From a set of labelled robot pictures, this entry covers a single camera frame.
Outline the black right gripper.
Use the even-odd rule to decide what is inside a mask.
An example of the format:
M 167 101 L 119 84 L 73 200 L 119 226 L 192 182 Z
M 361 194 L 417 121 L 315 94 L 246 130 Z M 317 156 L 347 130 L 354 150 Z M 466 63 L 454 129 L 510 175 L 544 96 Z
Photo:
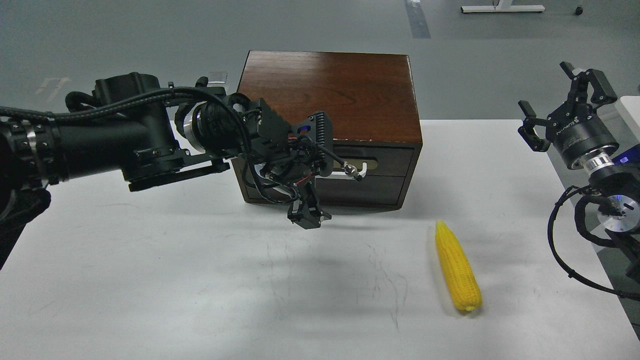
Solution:
M 579 163 L 583 155 L 598 150 L 612 155 L 618 150 L 620 144 L 596 114 L 601 107 L 617 102 L 618 95 L 601 70 L 580 70 L 568 61 L 559 66 L 571 80 L 567 100 L 544 119 L 538 118 L 528 101 L 519 100 L 525 118 L 518 133 L 534 152 L 547 152 L 552 143 L 565 166 L 578 170 L 583 168 Z M 538 136 L 535 126 L 546 128 L 546 139 Z

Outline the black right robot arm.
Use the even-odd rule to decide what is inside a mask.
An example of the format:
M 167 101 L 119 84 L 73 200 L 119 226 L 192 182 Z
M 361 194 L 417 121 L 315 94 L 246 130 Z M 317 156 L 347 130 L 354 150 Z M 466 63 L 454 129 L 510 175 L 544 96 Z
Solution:
M 605 73 L 594 68 L 578 69 L 562 61 L 560 68 L 570 79 L 566 100 L 545 118 L 530 103 L 520 100 L 524 114 L 519 136 L 534 152 L 553 147 L 569 170 L 584 170 L 588 185 L 569 186 L 554 204 L 547 222 L 551 253 L 569 278 L 592 289 L 622 299 L 638 301 L 638 292 L 618 291 L 599 285 L 576 272 L 558 255 L 554 223 L 561 207 L 579 195 L 574 205 L 574 225 L 583 239 L 602 248 L 619 249 L 629 260 L 626 276 L 639 281 L 639 166 L 615 162 L 619 143 L 598 116 L 598 109 L 613 104 L 618 96 Z

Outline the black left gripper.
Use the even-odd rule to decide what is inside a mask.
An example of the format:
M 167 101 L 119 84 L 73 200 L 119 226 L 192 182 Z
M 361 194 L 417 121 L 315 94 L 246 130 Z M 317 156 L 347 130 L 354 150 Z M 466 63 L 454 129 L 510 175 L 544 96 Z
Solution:
M 333 123 L 316 111 L 297 124 L 285 121 L 263 98 L 236 98 L 250 152 L 235 158 L 240 189 L 269 203 L 292 203 L 287 218 L 310 230 L 332 219 L 318 196 L 315 180 L 332 172 Z

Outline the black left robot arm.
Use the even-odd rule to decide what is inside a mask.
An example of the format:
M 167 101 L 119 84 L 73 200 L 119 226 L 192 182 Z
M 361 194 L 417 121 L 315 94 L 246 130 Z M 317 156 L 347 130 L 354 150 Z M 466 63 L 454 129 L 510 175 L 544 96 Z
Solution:
M 73 91 L 67 112 L 1 108 L 1 262 L 28 223 L 51 203 L 48 187 L 119 170 L 131 192 L 183 182 L 244 162 L 241 180 L 287 217 L 317 229 L 314 180 L 332 173 L 332 123 L 324 112 L 291 125 L 262 98 L 251 100 L 199 78 L 193 87 L 160 85 L 132 72 Z

